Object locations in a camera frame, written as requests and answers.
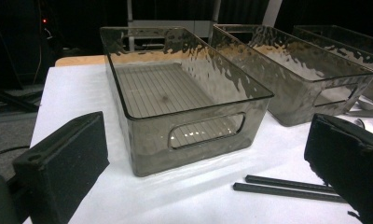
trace black rod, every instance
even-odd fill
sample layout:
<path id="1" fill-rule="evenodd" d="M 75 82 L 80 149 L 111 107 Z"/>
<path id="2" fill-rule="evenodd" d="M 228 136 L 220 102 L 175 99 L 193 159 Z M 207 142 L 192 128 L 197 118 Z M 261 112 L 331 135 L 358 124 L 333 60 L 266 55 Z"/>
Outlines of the black rod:
<path id="1" fill-rule="evenodd" d="M 327 201 L 333 203 L 347 203 L 340 196 L 321 194 L 321 193 L 312 193 L 301 190 L 292 190 L 292 189 L 278 189 L 272 187 L 263 187 L 252 184 L 242 184 L 235 183 L 233 189 L 237 191 L 253 192 L 253 193 L 264 193 L 278 196 L 294 197 L 294 198 L 303 198 L 303 199 L 313 199 L 319 201 Z"/>
<path id="2" fill-rule="evenodd" d="M 292 189 L 304 189 L 304 190 L 311 190 L 311 191 L 319 191 L 324 193 L 332 193 L 336 194 L 333 188 L 327 187 L 324 185 L 314 185 L 290 180 L 282 180 L 282 179 L 274 179 L 256 175 L 248 175 L 245 177 L 245 181 L 251 184 L 261 184 L 261 185 L 269 185 L 275 187 L 282 187 L 282 188 L 292 188 Z"/>

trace clear plastic bin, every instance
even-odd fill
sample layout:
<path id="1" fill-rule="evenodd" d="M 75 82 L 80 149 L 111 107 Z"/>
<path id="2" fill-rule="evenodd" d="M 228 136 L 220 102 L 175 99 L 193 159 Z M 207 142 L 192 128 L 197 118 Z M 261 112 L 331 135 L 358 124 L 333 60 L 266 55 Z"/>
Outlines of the clear plastic bin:
<path id="1" fill-rule="evenodd" d="M 137 176 L 251 146 L 273 93 L 239 67 L 180 27 L 101 36 Z"/>
<path id="2" fill-rule="evenodd" d="M 373 37 L 336 25 L 298 25 L 293 35 L 331 53 L 373 69 Z M 373 101 L 373 81 L 363 95 Z"/>
<path id="3" fill-rule="evenodd" d="M 274 92 L 269 112 L 284 126 L 349 111 L 373 79 L 373 70 L 268 26 L 218 24 L 211 45 Z"/>

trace black cable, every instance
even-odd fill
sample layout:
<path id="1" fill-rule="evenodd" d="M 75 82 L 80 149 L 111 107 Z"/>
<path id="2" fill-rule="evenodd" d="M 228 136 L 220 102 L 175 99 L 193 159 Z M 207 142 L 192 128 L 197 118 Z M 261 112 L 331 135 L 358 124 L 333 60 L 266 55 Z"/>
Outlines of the black cable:
<path id="1" fill-rule="evenodd" d="M 11 148 L 7 148 L 7 149 L 4 149 L 4 150 L 1 150 L 1 151 L 0 151 L 0 155 L 1 155 L 1 154 L 4 154 L 4 153 L 6 153 L 6 152 L 9 152 L 9 151 L 19 150 L 19 149 L 24 149 L 24 148 L 30 148 L 30 146 L 11 147 Z"/>
<path id="2" fill-rule="evenodd" d="M 38 34 L 39 34 L 39 46 L 38 46 L 38 53 L 39 53 L 39 61 L 38 61 L 38 66 L 35 70 L 35 79 L 33 80 L 33 84 L 35 84 L 35 80 L 38 76 L 38 71 L 41 67 L 41 63 L 42 63 L 42 39 L 41 39 L 41 35 L 42 35 L 42 21 L 41 21 L 41 4 L 39 1 L 37 1 L 37 6 L 38 6 Z"/>

